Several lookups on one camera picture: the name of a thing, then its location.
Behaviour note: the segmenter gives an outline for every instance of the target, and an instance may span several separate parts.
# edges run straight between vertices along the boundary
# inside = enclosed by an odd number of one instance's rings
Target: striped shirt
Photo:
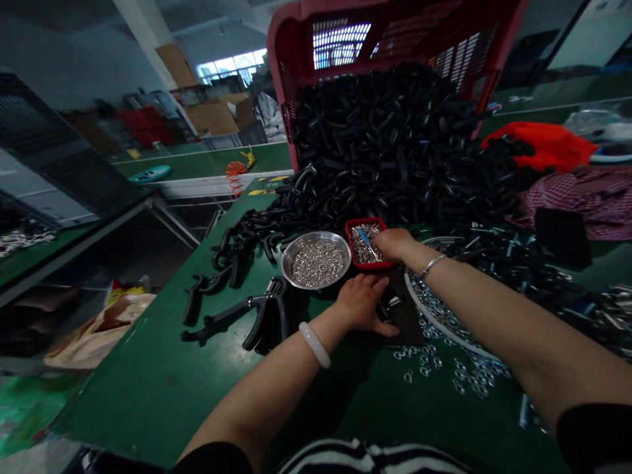
[[[557,441],[575,474],[632,473],[632,406],[589,404],[569,409],[558,421]],[[246,455],[228,442],[212,442],[190,452],[174,474],[252,473]],[[379,446],[357,439],[323,439],[302,448],[278,474],[447,473],[472,470],[422,444]]]

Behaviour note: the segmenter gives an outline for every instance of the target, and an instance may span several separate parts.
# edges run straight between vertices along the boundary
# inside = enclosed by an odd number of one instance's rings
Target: stainless steel bowl
[[[290,265],[292,264],[292,261],[294,260],[294,257],[296,256],[296,254],[305,246],[305,244],[308,242],[314,242],[314,241],[331,242],[336,247],[342,249],[342,253],[344,254],[344,257],[345,257],[344,268],[342,272],[340,272],[340,274],[336,278],[331,280],[329,283],[326,283],[320,286],[304,286],[296,282],[296,280],[294,280]],[[295,286],[296,288],[301,288],[302,290],[322,290],[323,288],[332,286],[334,283],[339,281],[347,273],[347,270],[349,269],[350,265],[351,265],[351,247],[349,246],[347,241],[343,239],[342,237],[340,237],[339,235],[334,234],[333,232],[325,232],[322,230],[317,231],[317,232],[310,232],[309,234],[304,234],[300,236],[299,238],[294,240],[285,249],[285,251],[283,252],[283,255],[281,255],[281,272],[283,273],[283,276],[293,286]]]

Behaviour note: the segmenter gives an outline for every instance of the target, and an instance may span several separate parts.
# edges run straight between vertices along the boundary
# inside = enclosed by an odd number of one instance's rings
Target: red plastic crate
[[[120,112],[118,116],[133,133],[149,132],[151,129],[163,125],[163,118],[154,107]]]
[[[393,268],[397,265],[396,262],[389,261],[381,261],[375,263],[358,263],[356,261],[356,255],[354,253],[354,243],[351,239],[351,229],[360,224],[380,224],[380,229],[386,230],[386,224],[379,217],[366,217],[364,219],[352,219],[351,221],[347,221],[344,225],[344,232],[347,234],[347,240],[349,241],[349,246],[351,247],[351,257],[354,260],[355,267],[363,272],[378,272],[385,271]]]
[[[276,12],[268,58],[294,172],[297,92],[340,76],[432,66],[487,109],[529,0],[301,0]]]
[[[145,148],[153,148],[154,142],[161,142],[163,145],[171,145],[174,141],[173,133],[169,127],[161,125],[145,132],[134,133],[136,139],[145,145]]]

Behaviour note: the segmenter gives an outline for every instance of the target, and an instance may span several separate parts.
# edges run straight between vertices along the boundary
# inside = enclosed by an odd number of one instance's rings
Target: hand
[[[357,275],[343,285],[332,308],[338,317],[345,319],[349,330],[373,331],[386,337],[397,336],[399,329],[383,323],[375,314],[375,306],[387,286],[388,277],[378,280],[375,275]]]
[[[406,250],[415,243],[413,236],[404,228],[387,229],[375,236],[375,245],[387,260],[404,260]]]

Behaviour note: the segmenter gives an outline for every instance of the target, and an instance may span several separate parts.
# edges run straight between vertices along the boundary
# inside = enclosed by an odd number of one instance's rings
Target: orange coiled hose
[[[233,161],[226,167],[226,179],[228,179],[230,189],[235,197],[241,196],[244,191],[243,185],[241,184],[241,176],[240,174],[244,174],[246,172],[246,165],[240,161]]]

